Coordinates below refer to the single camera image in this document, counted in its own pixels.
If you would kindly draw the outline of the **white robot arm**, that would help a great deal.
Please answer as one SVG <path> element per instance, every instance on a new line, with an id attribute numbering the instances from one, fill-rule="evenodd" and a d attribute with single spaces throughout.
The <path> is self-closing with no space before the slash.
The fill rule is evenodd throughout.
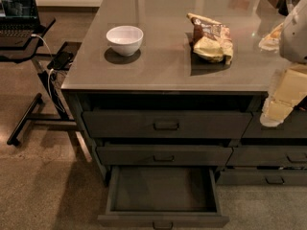
<path id="1" fill-rule="evenodd" d="M 299 0 L 285 20 L 261 39 L 259 47 L 279 50 L 291 63 L 274 73 L 260 116 L 264 127 L 277 127 L 307 96 L 307 0 Z"/>

